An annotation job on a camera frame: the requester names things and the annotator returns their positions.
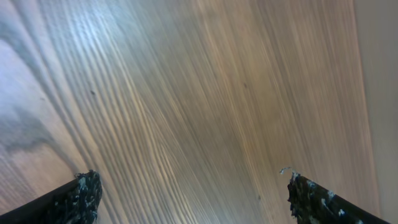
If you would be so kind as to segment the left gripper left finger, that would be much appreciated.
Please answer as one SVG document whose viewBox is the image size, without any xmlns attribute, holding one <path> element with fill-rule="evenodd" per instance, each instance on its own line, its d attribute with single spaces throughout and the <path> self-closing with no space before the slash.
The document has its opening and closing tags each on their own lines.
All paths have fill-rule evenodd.
<svg viewBox="0 0 398 224">
<path fill-rule="evenodd" d="M 98 172 L 79 173 L 71 182 L 1 215 L 1 223 L 93 224 L 102 194 Z"/>
</svg>

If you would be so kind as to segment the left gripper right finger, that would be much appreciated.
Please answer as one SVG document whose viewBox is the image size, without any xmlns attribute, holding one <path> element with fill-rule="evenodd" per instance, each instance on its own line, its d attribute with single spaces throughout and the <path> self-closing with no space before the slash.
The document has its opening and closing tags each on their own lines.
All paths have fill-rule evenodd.
<svg viewBox="0 0 398 224">
<path fill-rule="evenodd" d="M 291 215 L 298 224 L 388 224 L 387 221 L 355 206 L 316 182 L 302 176 L 291 167 L 287 185 Z"/>
</svg>

